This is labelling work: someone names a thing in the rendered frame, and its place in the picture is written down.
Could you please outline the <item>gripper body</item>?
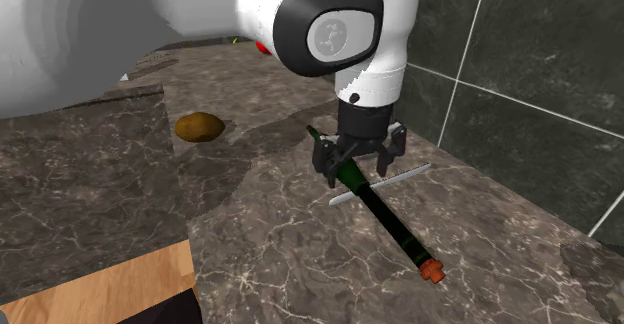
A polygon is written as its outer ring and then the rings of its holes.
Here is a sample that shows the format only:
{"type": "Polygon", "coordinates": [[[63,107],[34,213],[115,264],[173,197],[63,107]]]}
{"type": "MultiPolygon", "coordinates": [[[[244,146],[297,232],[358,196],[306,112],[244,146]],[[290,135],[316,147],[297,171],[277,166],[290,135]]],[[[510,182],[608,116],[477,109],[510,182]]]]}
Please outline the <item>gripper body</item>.
{"type": "Polygon", "coordinates": [[[385,140],[393,105],[359,107],[342,100],[338,103],[337,145],[346,152],[353,146],[354,156],[370,154],[385,140]]]}

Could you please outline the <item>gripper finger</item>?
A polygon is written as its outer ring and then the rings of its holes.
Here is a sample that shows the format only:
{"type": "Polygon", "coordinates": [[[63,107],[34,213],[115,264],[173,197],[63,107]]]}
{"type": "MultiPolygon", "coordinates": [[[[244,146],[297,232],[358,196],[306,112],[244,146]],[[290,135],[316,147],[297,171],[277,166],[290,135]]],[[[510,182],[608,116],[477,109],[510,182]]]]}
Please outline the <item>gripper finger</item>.
{"type": "Polygon", "coordinates": [[[326,136],[314,136],[313,167],[325,177],[330,188],[341,182],[348,189],[359,189],[364,185],[364,175],[353,160],[358,148],[356,142],[341,147],[326,136]]]}
{"type": "Polygon", "coordinates": [[[401,157],[405,154],[406,136],[407,128],[399,121],[388,127],[389,145],[384,146],[380,144],[377,149],[376,171],[380,177],[386,176],[388,166],[394,162],[396,157],[401,157]]]}

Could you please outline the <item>silver serrated knife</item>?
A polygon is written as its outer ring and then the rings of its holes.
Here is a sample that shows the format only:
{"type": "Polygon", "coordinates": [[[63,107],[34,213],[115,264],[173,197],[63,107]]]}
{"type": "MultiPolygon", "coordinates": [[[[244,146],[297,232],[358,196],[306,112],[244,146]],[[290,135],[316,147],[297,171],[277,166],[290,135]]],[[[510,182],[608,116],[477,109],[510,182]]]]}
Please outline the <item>silver serrated knife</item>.
{"type": "MultiPolygon", "coordinates": [[[[405,179],[407,179],[409,177],[412,177],[412,176],[414,176],[416,174],[422,173],[422,172],[426,171],[430,167],[431,167],[431,164],[430,163],[426,163],[426,164],[423,164],[423,165],[418,166],[416,168],[404,171],[404,172],[402,172],[400,174],[397,174],[397,175],[395,175],[393,177],[379,180],[379,181],[377,181],[375,183],[372,183],[370,185],[370,187],[372,189],[377,189],[377,188],[385,186],[385,185],[389,185],[389,184],[393,184],[393,183],[396,183],[396,182],[400,182],[400,181],[405,180],[405,179]]],[[[340,204],[342,202],[348,201],[348,200],[350,200],[352,198],[355,198],[355,197],[356,197],[356,194],[354,192],[345,192],[345,193],[343,193],[341,195],[333,197],[329,201],[328,205],[329,206],[335,206],[335,205],[338,205],[338,204],[340,204]]]]}

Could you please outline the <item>green black stick, orange cap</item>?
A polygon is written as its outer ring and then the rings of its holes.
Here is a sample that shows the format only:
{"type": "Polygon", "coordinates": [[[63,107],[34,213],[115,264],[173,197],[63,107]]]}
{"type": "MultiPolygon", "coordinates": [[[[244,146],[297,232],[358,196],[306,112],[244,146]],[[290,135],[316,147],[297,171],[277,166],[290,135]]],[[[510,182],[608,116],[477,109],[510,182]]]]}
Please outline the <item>green black stick, orange cap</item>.
{"type": "MultiPolygon", "coordinates": [[[[306,129],[313,140],[314,136],[326,136],[328,140],[337,144],[337,136],[323,135],[311,125],[307,125],[306,129]]],[[[435,259],[431,253],[425,249],[412,231],[376,193],[376,189],[370,187],[371,184],[372,183],[370,183],[364,175],[364,185],[359,189],[348,189],[345,185],[344,186],[347,188],[347,192],[354,192],[356,194],[355,198],[358,198],[372,212],[384,229],[400,246],[402,251],[418,268],[421,277],[425,281],[430,280],[433,284],[442,281],[446,276],[443,271],[443,263],[435,259]]]]}

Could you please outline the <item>brown potato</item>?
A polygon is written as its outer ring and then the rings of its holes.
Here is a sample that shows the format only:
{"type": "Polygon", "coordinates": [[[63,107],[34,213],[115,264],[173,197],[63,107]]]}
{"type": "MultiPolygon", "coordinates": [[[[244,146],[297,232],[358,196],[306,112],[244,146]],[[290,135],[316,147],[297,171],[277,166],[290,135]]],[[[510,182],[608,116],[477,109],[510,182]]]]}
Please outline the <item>brown potato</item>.
{"type": "Polygon", "coordinates": [[[180,139],[201,143],[218,138],[225,130],[225,123],[215,115],[195,112],[177,120],[174,132],[180,139]]]}

